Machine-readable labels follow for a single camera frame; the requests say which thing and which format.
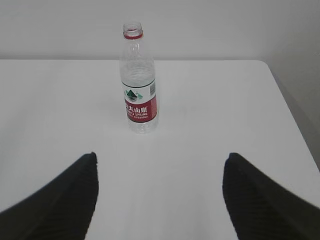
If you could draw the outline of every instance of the black object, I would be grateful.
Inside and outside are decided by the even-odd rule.
[[[320,210],[237,153],[225,162],[222,189],[239,240],[320,240]]]
[[[39,191],[0,214],[0,240],[83,240],[98,191],[97,156],[85,154]]]

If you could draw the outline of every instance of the plastic water bottle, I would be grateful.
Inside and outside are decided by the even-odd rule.
[[[123,25],[120,76],[129,127],[145,134],[158,125],[155,63],[143,40],[141,23]]]

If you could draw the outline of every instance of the red ring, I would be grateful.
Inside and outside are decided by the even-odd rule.
[[[124,36],[126,39],[129,39],[129,40],[135,40],[135,39],[139,39],[139,38],[141,38],[143,34],[144,34],[144,33],[143,33],[143,32],[141,32],[141,34],[140,34],[140,35],[138,35],[138,36],[127,36],[127,35],[125,35],[125,33],[123,33],[123,36]]]

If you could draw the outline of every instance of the green mountain logo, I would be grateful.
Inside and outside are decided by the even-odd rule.
[[[135,95],[135,93],[131,90],[129,92],[126,91],[126,95],[132,102],[135,102],[138,99],[137,95]]]
[[[126,90],[124,94],[130,99],[131,102],[135,102],[138,99],[140,100],[144,98],[140,93],[138,92],[134,93],[132,90],[130,91]]]

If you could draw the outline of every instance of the transparent plastic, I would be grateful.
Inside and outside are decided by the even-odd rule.
[[[150,84],[155,78],[155,63],[143,40],[140,23],[128,23],[123,26],[124,46],[120,56],[120,77],[123,84],[130,87],[142,87]],[[148,122],[134,122],[128,118],[132,131],[145,134],[153,131],[159,120],[159,110]]]

